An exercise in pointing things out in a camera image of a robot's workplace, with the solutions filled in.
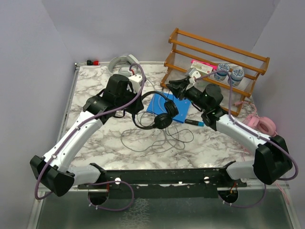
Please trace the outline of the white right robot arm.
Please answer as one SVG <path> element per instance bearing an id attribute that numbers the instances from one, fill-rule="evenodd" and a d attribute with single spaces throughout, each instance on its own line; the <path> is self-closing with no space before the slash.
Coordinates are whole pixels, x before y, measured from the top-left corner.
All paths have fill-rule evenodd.
<path id="1" fill-rule="evenodd" d="M 204 124 L 214 131 L 231 137 L 254 154 L 253 161 L 231 162 L 219 174 L 220 183 L 229 187 L 239 179 L 258 179 L 266 185 L 273 184 L 292 169 L 285 140 L 276 135 L 260 133 L 234 119 L 220 103 L 223 100 L 220 86 L 210 83 L 204 91 L 190 85 L 190 77 L 169 81 L 167 88 L 175 98 L 187 99 L 202 110 Z"/>

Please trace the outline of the black headphones with cable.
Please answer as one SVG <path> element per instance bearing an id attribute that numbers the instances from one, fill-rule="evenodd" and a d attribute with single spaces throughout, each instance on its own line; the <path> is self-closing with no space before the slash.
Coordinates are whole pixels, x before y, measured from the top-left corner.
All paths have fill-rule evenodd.
<path id="1" fill-rule="evenodd" d="M 169 126 L 173 121 L 184 123 L 186 121 L 186 116 L 190 108 L 190 102 L 183 100 L 180 101 L 175 99 L 172 94 L 164 94 L 160 91 L 150 91 L 146 92 L 141 96 L 141 100 L 144 100 L 148 96 L 152 96 L 152 99 L 148 105 L 146 113 L 152 114 L 154 120 L 149 125 L 142 125 L 140 121 L 136 121 L 136 115 L 132 114 L 132 121 L 134 125 L 142 130 L 153 130 L 159 129 L 164 130 L 165 134 L 176 141 L 180 141 L 179 137 L 174 137 L 179 135 L 179 131 L 175 133 L 170 133 Z"/>

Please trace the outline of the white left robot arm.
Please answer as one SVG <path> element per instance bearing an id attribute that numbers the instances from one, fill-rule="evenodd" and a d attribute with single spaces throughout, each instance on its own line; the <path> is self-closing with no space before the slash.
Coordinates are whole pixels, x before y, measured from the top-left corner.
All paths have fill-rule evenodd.
<path id="1" fill-rule="evenodd" d="M 51 193 L 61 197 L 72 186 L 90 183 L 94 188 L 105 184 L 103 169 L 91 163 L 71 167 L 87 140 L 117 111 L 133 110 L 141 100 L 145 79 L 140 74 L 126 77 L 112 75 L 106 87 L 87 99 L 77 120 L 59 142 L 43 156 L 34 156 L 30 166 L 37 179 Z"/>

